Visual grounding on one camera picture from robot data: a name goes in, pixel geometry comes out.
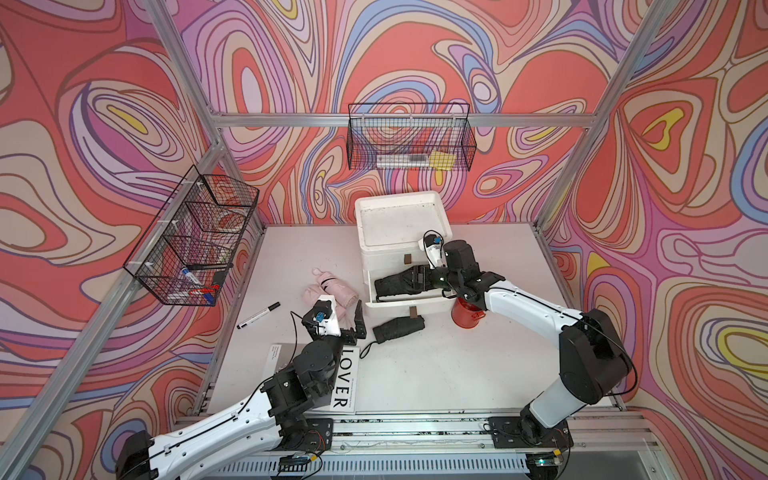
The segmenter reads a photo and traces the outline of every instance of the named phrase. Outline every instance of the black wire basket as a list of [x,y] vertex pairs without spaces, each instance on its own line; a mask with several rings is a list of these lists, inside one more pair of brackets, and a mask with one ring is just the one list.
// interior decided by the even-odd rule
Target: black wire basket
[[477,143],[469,104],[349,104],[350,170],[469,171]]
[[150,229],[123,267],[164,305],[214,306],[256,209],[259,190],[227,175],[201,175],[193,167],[153,225],[187,183],[191,187],[146,258],[136,261],[134,255]]

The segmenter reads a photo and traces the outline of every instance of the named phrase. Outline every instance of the psychedelic wall mural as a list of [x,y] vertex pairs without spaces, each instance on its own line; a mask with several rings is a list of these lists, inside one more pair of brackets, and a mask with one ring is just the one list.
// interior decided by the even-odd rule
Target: psychedelic wall mural
[[231,128],[243,177],[262,190],[264,223],[355,223],[360,197],[435,190],[452,222],[535,218],[582,129],[488,129],[469,171],[350,170],[345,128]]
[[[228,113],[454,100],[481,113],[592,112],[646,10],[631,0],[187,0],[172,8],[212,108]],[[343,128],[223,132],[247,180],[263,188],[266,223],[350,223],[358,197],[426,188],[440,192],[454,222],[532,221],[580,133],[478,128],[467,174],[350,172]]]
[[768,7],[667,20],[546,235],[682,478],[768,478]]
[[[73,5],[0,5],[0,443],[208,147],[146,12]],[[252,243],[216,308],[136,296],[25,478],[113,478],[187,414]]]

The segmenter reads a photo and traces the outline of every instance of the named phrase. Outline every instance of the metal rail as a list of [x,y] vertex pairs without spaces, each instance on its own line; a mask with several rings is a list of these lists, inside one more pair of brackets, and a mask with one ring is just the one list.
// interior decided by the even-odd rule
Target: metal rail
[[549,190],[544,205],[539,210],[534,225],[540,227],[547,223],[559,206],[559,201],[568,191],[576,178],[576,173],[589,158],[592,146],[599,140],[603,127],[611,117],[611,112],[619,101],[621,94],[632,79],[632,75],[640,66],[648,47],[653,42],[659,28],[664,23],[667,15],[672,11],[679,0],[654,0],[650,4],[640,26],[629,43],[624,57],[619,61],[616,72],[608,82],[603,97],[595,110],[596,118],[591,127],[586,130],[576,144],[574,153],[568,159],[563,171]]
[[[391,114],[357,115],[392,118]],[[419,114],[418,118],[451,117],[450,114]],[[217,127],[346,127],[347,114],[212,114]],[[469,114],[473,127],[591,127],[593,114]]]
[[[181,40],[181,35],[179,35],[179,31],[176,29],[174,19],[168,11],[165,2],[163,0],[146,0],[144,4],[147,7],[147,13],[152,18],[157,36],[168,53],[168,58],[176,71],[179,82],[192,100],[192,105],[194,106],[197,118],[200,119],[200,124],[203,125],[212,144],[224,145],[221,130],[214,124],[213,118],[210,115],[213,109],[205,92],[203,92],[200,79],[197,78],[194,69],[192,69],[192,62],[187,54],[187,49],[184,47],[184,42]],[[234,158],[232,158],[229,148],[225,151],[223,163],[227,175],[238,180],[243,179],[243,175],[237,167]]]
[[[198,162],[200,172],[213,170],[220,154],[221,146],[209,148]],[[192,182],[181,184],[177,195],[168,201],[160,220],[173,217],[190,188]],[[152,231],[137,250],[135,259],[146,258],[164,228],[160,221],[152,226]],[[18,480],[24,476],[96,356],[101,353],[104,344],[140,289],[139,282],[121,269],[118,280],[5,440],[0,449],[0,480]]]

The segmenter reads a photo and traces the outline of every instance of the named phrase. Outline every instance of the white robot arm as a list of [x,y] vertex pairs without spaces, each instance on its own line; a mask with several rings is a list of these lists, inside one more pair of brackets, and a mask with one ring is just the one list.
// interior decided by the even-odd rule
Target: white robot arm
[[116,464],[118,480],[195,480],[249,453],[300,450],[303,413],[333,388],[343,345],[366,338],[362,304],[354,330],[339,328],[336,300],[322,295],[302,317],[313,341],[289,365],[228,409],[176,432],[129,437]]
[[[497,273],[482,272],[464,240],[442,245],[442,238],[425,236],[424,247],[430,265],[377,280],[377,295],[452,290],[475,307],[527,326],[560,350],[560,375],[520,413],[518,435],[525,444],[540,445],[558,424],[597,403],[630,372],[631,359],[605,313],[566,309]],[[342,330],[332,296],[321,296],[302,324],[314,341],[249,398],[178,432],[131,436],[118,459],[117,480],[194,480],[248,453],[300,450],[308,430],[303,413],[333,388],[343,344],[366,337],[361,304],[355,330]]]

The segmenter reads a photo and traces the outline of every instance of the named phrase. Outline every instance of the aluminum frame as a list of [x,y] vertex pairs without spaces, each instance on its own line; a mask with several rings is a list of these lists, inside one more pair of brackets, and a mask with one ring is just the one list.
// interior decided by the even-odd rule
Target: aluminum frame
[[[209,148],[198,162],[200,172],[213,170],[221,154],[220,145]],[[136,261],[143,261],[152,250],[163,233],[164,222],[173,217],[193,184],[182,183],[176,196],[168,202],[166,210],[137,249],[134,256]],[[121,269],[118,280],[5,440],[0,449],[0,480],[16,480],[24,475],[125,314],[125,310],[140,290],[139,282],[126,270]]]
[[248,290],[250,279],[253,276],[253,269],[256,268],[256,261],[261,251],[261,245],[264,243],[264,235],[266,235],[266,228],[257,230],[256,245],[253,247],[253,254],[248,259],[245,272],[243,273],[243,281],[240,282],[240,286],[237,289],[237,298],[235,298],[229,312],[227,312],[227,318],[224,319],[221,326],[221,332],[219,339],[214,347],[214,354],[211,358],[208,368],[203,376],[203,382],[200,384],[200,390],[195,397],[194,406],[192,407],[193,414],[199,415],[207,408],[206,401],[210,400],[208,392],[216,384],[216,379],[219,376],[221,370],[221,363],[224,360],[224,354],[227,353],[227,347],[230,345],[232,339],[232,332],[237,324],[237,316],[240,314],[240,308],[243,305],[245,292]]
[[589,158],[592,146],[599,140],[603,127],[605,127],[611,117],[611,112],[618,104],[621,94],[624,93],[624,89],[632,80],[632,75],[643,61],[645,52],[656,37],[667,15],[672,12],[672,8],[678,2],[679,0],[654,0],[650,7],[648,7],[648,11],[640,22],[640,26],[629,42],[629,47],[626,53],[624,53],[624,57],[619,61],[616,71],[608,81],[603,97],[595,109],[596,118],[594,123],[581,134],[574,148],[574,153],[568,159],[557,180],[554,181],[554,185],[549,190],[547,199],[534,220],[534,225],[537,227],[546,224],[557,211],[559,200],[571,187],[577,172]]
[[[147,7],[147,13],[152,19],[152,24],[157,31],[157,36],[160,37],[160,42],[168,53],[168,58],[176,71],[179,81],[190,96],[197,118],[200,120],[200,124],[203,125],[209,140],[212,144],[226,145],[226,142],[221,136],[221,129],[214,124],[213,118],[211,117],[213,109],[210,106],[210,102],[208,101],[205,92],[203,92],[200,80],[197,78],[197,75],[195,75],[194,69],[192,69],[192,62],[187,55],[187,49],[184,47],[181,35],[176,29],[173,16],[171,16],[168,11],[165,1],[145,0],[144,4]],[[226,149],[223,163],[227,175],[238,180],[243,179],[243,175],[232,157],[232,152],[229,148]]]
[[[332,448],[344,455],[388,455],[408,452],[474,453],[494,451],[493,441],[482,424],[488,417],[518,415],[520,409],[468,410],[435,413],[359,412],[355,415],[314,414],[308,418],[331,418]],[[186,428],[208,415],[182,417],[177,429]],[[641,412],[620,412],[613,407],[590,407],[568,417],[574,450],[662,452],[662,445]],[[510,449],[510,452],[551,452],[551,448]]]
[[[242,179],[240,169],[221,135],[220,129],[222,127],[346,126],[347,116],[343,114],[232,115],[213,113],[210,102],[194,74],[186,48],[165,3],[162,0],[147,0],[145,4],[171,63],[177,69],[180,81],[192,99],[198,119],[211,140],[211,146],[204,156],[204,159],[208,161],[203,159],[199,163],[201,172],[208,173],[213,169],[213,160],[216,160],[216,155],[211,154],[211,152],[218,152],[219,149],[224,148],[222,153],[225,170],[232,177]],[[584,127],[587,129],[581,135],[574,154],[571,155],[569,162],[551,188],[545,205],[536,218],[535,226],[540,227],[554,213],[558,206],[558,198],[567,191],[579,168],[586,161],[589,149],[605,126],[613,106],[631,80],[632,74],[666,18],[666,14],[676,4],[677,0],[655,0],[651,4],[635,36],[630,41],[629,48],[621,59],[617,71],[608,82],[606,91],[594,114],[473,114],[470,116],[471,123],[476,127],[543,126]],[[168,211],[163,215],[165,220],[169,218],[167,213]],[[258,217],[255,221],[259,231],[263,232],[263,225]],[[120,279],[113,285],[96,313],[78,335],[74,345],[45,383],[41,393],[35,398],[11,435],[6,439],[4,447],[0,450],[0,480],[18,480],[24,475],[29,463],[45,441],[45,437],[63,412],[71,394],[80,385],[82,378],[102,350],[104,343],[137,291],[137,282],[132,280],[127,272],[121,274]],[[613,430],[618,429],[619,432],[622,428],[620,425],[612,427]],[[583,448],[587,448],[586,445],[586,442],[581,442]],[[611,449],[615,445],[615,439],[608,439],[605,448]]]
[[[387,114],[365,114],[366,118]],[[420,114],[419,118],[445,117],[445,114]],[[346,127],[347,114],[211,114],[217,127]],[[473,127],[583,127],[597,120],[594,114],[469,114]]]

